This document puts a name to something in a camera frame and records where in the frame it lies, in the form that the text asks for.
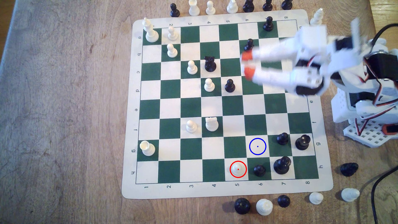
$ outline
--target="wood grain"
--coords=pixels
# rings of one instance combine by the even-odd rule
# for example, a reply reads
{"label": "wood grain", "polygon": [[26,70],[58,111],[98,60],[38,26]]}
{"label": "wood grain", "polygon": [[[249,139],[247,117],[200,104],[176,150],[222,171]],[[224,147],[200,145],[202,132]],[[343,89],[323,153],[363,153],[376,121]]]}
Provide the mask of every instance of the wood grain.
{"label": "wood grain", "polygon": [[[333,169],[334,188],[320,205],[309,193],[244,196],[253,202],[247,215],[234,212],[238,196],[131,200],[121,195],[131,25],[135,20],[167,18],[170,1],[103,0],[18,1],[7,49],[0,65],[0,221],[2,223],[371,223],[371,185],[397,164],[397,141],[369,149],[342,135],[347,123],[332,121],[332,86],[322,109]],[[175,3],[188,15],[186,1]],[[228,0],[215,2],[226,13]],[[199,2],[201,15],[205,1]],[[281,0],[274,0],[280,10]],[[312,15],[324,8],[329,33],[349,34],[360,17],[362,33],[374,35],[367,0],[294,1]],[[242,12],[243,0],[238,0]],[[255,1],[255,11],[262,3]],[[347,178],[340,164],[357,162]],[[377,188],[380,223],[397,223],[398,175]],[[343,188],[361,196],[343,202]],[[269,216],[256,214],[255,202],[274,201]]]}

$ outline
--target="chess board mat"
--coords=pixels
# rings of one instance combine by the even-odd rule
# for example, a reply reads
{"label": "chess board mat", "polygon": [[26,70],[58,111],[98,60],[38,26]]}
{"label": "chess board mat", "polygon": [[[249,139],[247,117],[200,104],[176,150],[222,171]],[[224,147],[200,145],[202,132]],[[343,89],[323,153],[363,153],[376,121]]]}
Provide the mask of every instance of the chess board mat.
{"label": "chess board mat", "polygon": [[[273,17],[271,32],[263,30],[265,18]],[[328,191],[333,187],[328,144],[319,97],[299,97],[285,90],[259,86],[241,74],[239,57],[247,39],[266,46],[294,36],[308,25],[304,10],[239,13],[213,16],[151,19],[159,40],[145,39],[142,20],[133,24],[127,126],[122,194],[126,198],[183,198]],[[173,25],[179,37],[167,38]],[[178,51],[167,56],[166,45]],[[204,69],[204,56],[214,56],[217,68]],[[187,62],[198,72],[190,75]],[[290,71],[292,61],[261,63]],[[203,88],[211,78],[215,90]],[[236,89],[224,85],[232,79]],[[205,117],[217,117],[219,128],[210,132]],[[186,131],[194,121],[197,131]],[[279,145],[276,136],[289,134]],[[295,147],[303,134],[311,137],[308,149]],[[156,148],[145,156],[139,148],[146,140]],[[288,173],[277,174],[274,162],[288,156]],[[240,178],[230,172],[242,163]],[[257,177],[256,165],[266,174]]]}

